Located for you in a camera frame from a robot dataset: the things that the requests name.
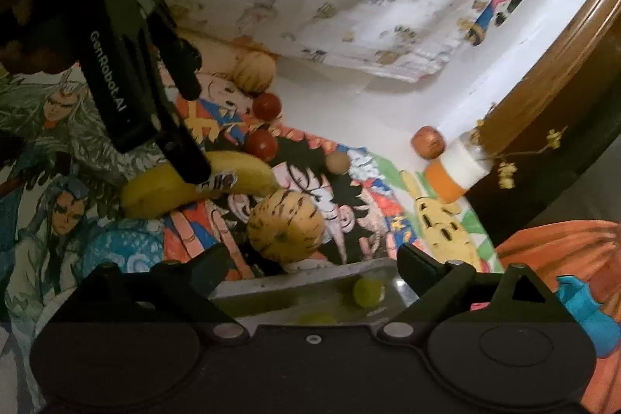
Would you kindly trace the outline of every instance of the white wall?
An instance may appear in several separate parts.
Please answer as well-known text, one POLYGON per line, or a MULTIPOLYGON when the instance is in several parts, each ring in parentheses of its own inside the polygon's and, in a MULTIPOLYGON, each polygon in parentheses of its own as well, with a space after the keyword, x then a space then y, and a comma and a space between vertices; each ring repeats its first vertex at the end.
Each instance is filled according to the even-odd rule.
POLYGON ((409 139, 434 125, 453 139, 522 79, 586 0, 524 0, 477 47, 464 44, 442 74, 403 83, 349 69, 282 59, 275 91, 285 121, 350 146, 366 146, 404 169, 423 160, 409 139))

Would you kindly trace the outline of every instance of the wooden ball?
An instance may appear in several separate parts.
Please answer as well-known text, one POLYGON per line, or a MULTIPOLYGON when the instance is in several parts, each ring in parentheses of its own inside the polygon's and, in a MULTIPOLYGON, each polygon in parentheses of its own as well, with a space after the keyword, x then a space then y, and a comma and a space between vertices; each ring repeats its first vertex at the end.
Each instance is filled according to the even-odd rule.
POLYGON ((252 112, 259 120, 271 121, 278 118, 283 104, 277 95, 265 92, 252 101, 252 112))
POLYGON ((235 66, 231 81, 247 94, 264 92, 276 75, 276 62, 260 51, 248 53, 235 66))
POLYGON ((434 127, 425 126, 418 129, 412 138, 414 151, 425 160, 433 160, 444 153, 446 144, 442 134, 434 127))
POLYGON ((269 162, 278 153, 278 142, 270 132, 255 130, 246 136, 244 151, 269 162))
POLYGON ((325 167, 330 173, 347 174, 351 165, 352 161, 343 151, 332 151, 325 156, 325 167))

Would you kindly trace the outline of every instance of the black mechanical part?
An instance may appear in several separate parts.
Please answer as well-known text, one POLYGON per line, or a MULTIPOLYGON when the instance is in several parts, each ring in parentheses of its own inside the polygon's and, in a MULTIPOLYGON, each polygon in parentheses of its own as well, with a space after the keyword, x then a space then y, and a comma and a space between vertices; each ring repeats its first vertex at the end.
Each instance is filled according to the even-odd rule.
POLYGON ((176 36, 164 0, 33 0, 28 25, 19 26, 10 10, 0 21, 4 42, 20 40, 26 50, 43 46, 79 60, 118 151, 155 141, 185 181, 209 179, 209 162, 161 83, 158 57, 185 99, 201 92, 194 75, 200 55, 176 36))
POLYGON ((593 346, 528 267, 477 274, 402 247, 403 279, 427 270, 423 295, 376 336, 260 325, 250 338, 206 298, 227 258, 218 245, 149 273, 100 265, 32 347, 43 412, 586 413, 593 346), (489 306, 469 311, 474 296, 489 306))

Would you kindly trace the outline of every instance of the screw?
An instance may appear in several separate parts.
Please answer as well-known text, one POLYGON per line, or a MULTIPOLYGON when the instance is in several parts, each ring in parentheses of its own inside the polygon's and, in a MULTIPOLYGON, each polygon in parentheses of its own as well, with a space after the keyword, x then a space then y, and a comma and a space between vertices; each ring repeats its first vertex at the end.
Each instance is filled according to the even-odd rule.
POLYGON ((309 344, 319 344, 321 343, 322 339, 319 335, 307 335, 306 336, 306 342, 308 342, 309 344))
POLYGON ((414 328, 407 323, 393 321, 383 328, 384 333, 393 339, 405 339, 414 333, 414 328))
POLYGON ((237 339, 243 335, 243 326, 237 323, 220 323, 213 328, 220 339, 237 339))

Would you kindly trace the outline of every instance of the striped melon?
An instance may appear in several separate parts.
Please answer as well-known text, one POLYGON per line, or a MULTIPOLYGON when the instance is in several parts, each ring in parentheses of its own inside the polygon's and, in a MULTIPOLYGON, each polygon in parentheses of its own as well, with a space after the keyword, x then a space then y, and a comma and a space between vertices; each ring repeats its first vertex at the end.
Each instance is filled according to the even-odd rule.
POLYGON ((247 231, 259 255, 288 264, 317 250, 324 234, 324 217, 311 197, 282 189, 254 207, 247 231))
POLYGON ((235 66, 231 81, 247 94, 260 94, 269 88, 275 75, 274 59, 260 51, 252 51, 235 66))

